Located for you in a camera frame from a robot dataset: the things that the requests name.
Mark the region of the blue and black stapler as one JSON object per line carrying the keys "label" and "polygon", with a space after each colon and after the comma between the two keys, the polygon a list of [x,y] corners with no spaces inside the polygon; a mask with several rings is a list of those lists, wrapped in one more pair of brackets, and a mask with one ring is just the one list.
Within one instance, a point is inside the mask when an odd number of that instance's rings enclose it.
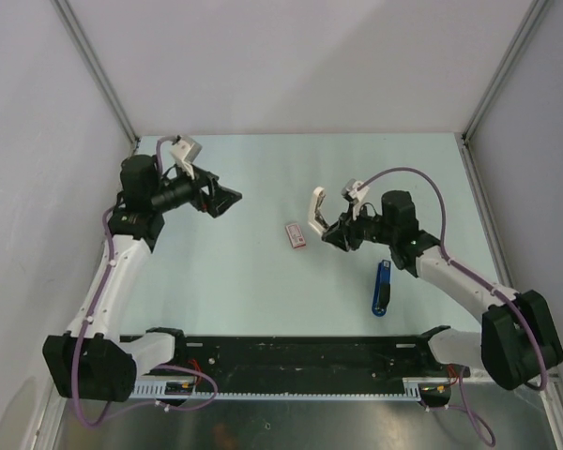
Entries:
{"label": "blue and black stapler", "polygon": [[377,266],[372,300],[372,313],[376,317],[383,317],[388,309],[391,292],[390,274],[391,261],[382,260]]}

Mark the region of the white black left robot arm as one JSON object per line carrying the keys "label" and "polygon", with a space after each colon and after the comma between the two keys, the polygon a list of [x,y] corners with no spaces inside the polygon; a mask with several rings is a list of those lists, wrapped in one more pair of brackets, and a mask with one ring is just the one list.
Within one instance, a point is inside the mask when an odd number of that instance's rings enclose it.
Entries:
{"label": "white black left robot arm", "polygon": [[64,398],[127,400],[136,380],[156,367],[176,375],[189,362],[184,334],[156,327],[124,341],[120,326],[132,287],[153,254],[165,213],[189,204],[213,218],[238,203],[241,193],[199,167],[166,178],[156,157],[135,155],[121,164],[121,191],[103,217],[105,246],[83,305],[67,330],[46,338],[42,353]]}

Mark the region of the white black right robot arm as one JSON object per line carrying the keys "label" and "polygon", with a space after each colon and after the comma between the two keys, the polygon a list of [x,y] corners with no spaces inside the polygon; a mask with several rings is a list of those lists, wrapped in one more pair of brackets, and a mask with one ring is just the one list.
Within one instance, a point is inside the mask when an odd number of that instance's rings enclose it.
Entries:
{"label": "white black right robot arm", "polygon": [[414,352],[421,374],[435,376],[447,364],[456,364],[483,370],[500,387],[513,390],[563,362],[563,348],[544,297],[492,283],[444,255],[440,240],[420,228],[409,192],[385,193],[382,211],[374,215],[356,190],[343,196],[347,211],[327,224],[320,212],[325,191],[319,187],[312,194],[309,224],[323,242],[343,251],[355,251],[364,242],[387,246],[397,269],[435,286],[481,326],[478,332],[446,326],[431,331],[428,344]]}

